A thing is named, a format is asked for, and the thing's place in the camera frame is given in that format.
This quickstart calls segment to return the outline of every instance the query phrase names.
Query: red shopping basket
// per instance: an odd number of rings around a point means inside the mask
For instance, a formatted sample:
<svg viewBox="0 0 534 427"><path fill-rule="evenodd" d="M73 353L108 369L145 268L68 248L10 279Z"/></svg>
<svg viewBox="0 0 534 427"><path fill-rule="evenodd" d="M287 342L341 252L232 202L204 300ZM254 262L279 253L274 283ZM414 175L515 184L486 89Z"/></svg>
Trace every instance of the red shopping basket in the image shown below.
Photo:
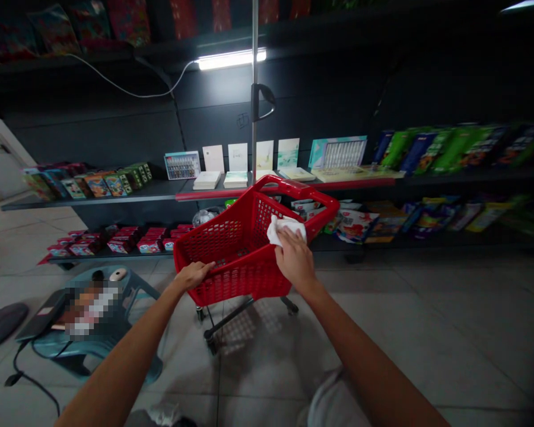
<svg viewBox="0 0 534 427"><path fill-rule="evenodd" d="M274 246L267 239L271 215L303 220L296 213L260 192L276 183L278 192L295 199L313 199L326 207L305 223L309 242L335 217L339 203L308 185L267 175L249 187L230 208L202 224L174 244L176 271L192 262L216 262L206 279L188 291L196 305L205 307L239 295L253 299L283 297L291 283L276 264Z"/></svg>

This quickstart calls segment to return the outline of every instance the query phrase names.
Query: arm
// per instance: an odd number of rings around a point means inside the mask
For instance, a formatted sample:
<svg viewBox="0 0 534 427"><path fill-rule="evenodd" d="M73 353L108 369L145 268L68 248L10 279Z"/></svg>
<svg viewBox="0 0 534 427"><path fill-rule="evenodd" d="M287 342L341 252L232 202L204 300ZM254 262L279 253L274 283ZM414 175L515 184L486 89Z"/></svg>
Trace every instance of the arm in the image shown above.
<svg viewBox="0 0 534 427"><path fill-rule="evenodd" d="M375 425L448 426L441 414L354 323L316 279L312 252L298 234L279 233L277 264L313 310Z"/></svg>
<svg viewBox="0 0 534 427"><path fill-rule="evenodd" d="M176 304L213 266L192 263L175 277L69 402L56 427L125 424Z"/></svg>

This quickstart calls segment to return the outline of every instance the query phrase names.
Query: power cord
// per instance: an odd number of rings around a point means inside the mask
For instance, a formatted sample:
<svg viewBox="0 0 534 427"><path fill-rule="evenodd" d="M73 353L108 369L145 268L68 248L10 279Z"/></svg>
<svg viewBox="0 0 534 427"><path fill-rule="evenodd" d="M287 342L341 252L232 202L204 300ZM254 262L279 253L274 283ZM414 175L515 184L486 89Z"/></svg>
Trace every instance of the power cord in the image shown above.
<svg viewBox="0 0 534 427"><path fill-rule="evenodd" d="M97 68L93 67L93 65L91 65L90 63L88 63L85 59L83 58L80 58L79 56L77 55L73 55L72 53L66 53L64 56L72 56L73 58L77 59L77 60L80 60L82 63L84 63L85 65L87 65L89 68L91 68L94 72L96 72L97 74L99 74L103 79L105 79L106 81L108 81L109 83L111 83L113 86L115 86L117 89L123 91L124 93L126 94L129 94L130 96L134 96L136 98L158 98L158 97L161 97L161 96L166 96L166 95L169 95L171 94L174 89L176 89L176 86L178 86L178 83L180 83L180 80L182 80L182 76L184 75L184 72L186 71L186 68L188 68L189 65L193 64L194 61L190 61L186 64L186 66L184 67L184 69L182 70L182 74L180 74L180 77L178 77L178 80L176 81L176 84L174 84L174 86L172 86L172 89L170 89L168 92L165 92L163 94L156 94L156 95L137 95L137 94L134 94L132 92L129 92L128 90L126 89L123 89L121 86L117 85L117 83L113 82L111 79L109 79L108 77L106 77L103 73L101 73Z"/></svg>
<svg viewBox="0 0 534 427"><path fill-rule="evenodd" d="M34 378L32 378L31 376L27 375L24 371L20 371L20 369L18 368L18 355L20 354L20 352L26 348L26 346L28 345L30 341L24 341L22 344L20 344L20 347L18 347L18 351L16 351L16 355L14 356L14 361L13 361L13 366L14 366L14 371L16 371L15 374L12 374L8 377L8 379L6 380L6 382L4 383L4 387L12 387L14 384L16 384L20 378L25 378L27 379L29 382L33 383L37 388L39 388L46 396L48 396L53 404L55 405L55 410L57 411L57 414L58 414L58 418L59 418L59 415L61 414L60 411L59 411L59 402L58 400L55 398L55 396L53 394L51 394L43 385L41 385L37 380L35 380ZM67 350L67 347L69 347L71 345L73 341L68 341L68 343L54 356L54 357L47 357L47 356L44 356L42 355L41 353L38 353L36 351L36 348L34 347L34 340L31 340L31 347L32 349L36 352L36 354L38 356L40 356L41 358L44 358L44 359L55 359L59 356L61 356L61 354Z"/></svg>

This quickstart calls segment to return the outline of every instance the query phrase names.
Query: metal pole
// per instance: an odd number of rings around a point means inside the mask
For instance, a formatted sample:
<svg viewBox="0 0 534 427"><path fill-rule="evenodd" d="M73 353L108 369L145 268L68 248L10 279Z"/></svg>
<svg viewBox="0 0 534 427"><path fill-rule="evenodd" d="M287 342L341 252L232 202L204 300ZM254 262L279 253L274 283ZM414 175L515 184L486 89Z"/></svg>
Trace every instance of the metal pole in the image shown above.
<svg viewBox="0 0 534 427"><path fill-rule="evenodd" d="M251 63L251 70L253 73L253 85L257 84L257 51L258 51L258 39L259 39L259 0L252 0L253 2L253 9L252 9L252 27L253 27L253 62ZM252 150L252 178L251 178L251 185L255 185L255 176L256 176L256 167L257 164L257 122L255 121L255 117L253 118L253 121L251 122L251 150Z"/></svg>

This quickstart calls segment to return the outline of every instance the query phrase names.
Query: blue plastic stool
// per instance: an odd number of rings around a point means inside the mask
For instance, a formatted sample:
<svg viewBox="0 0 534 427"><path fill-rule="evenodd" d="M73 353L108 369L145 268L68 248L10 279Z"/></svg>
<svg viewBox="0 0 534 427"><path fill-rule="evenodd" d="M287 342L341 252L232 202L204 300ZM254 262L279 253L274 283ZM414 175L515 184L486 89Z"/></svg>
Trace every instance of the blue plastic stool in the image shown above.
<svg viewBox="0 0 534 427"><path fill-rule="evenodd" d="M132 327L128 318L131 308L138 298L152 297L158 299L160 293L152 286L142 280L135 272L124 266L105 266L101 268L87 270L66 283L66 288L88 288L91 282L91 276L97 270L101 270L108 280L109 276L119 268L125 268L127 275L119 282L110 282L111 286L119 287L118 298L113 304L114 310L110 317L103 317L102 321L95 325L90 334L82 337L81 340L73 341L69 346L63 348L70 341L70 337L64 331L52 330L48 334L36 339L32 347L41 357L49 358L70 374L82 381L91 376L91 371L83 365L87 355L104 359L117 345L122 337ZM139 291L146 292L146 295L138 295ZM127 307L123 303L128 299ZM162 360L154 356L148 370L145 384L156 381L162 372Z"/></svg>

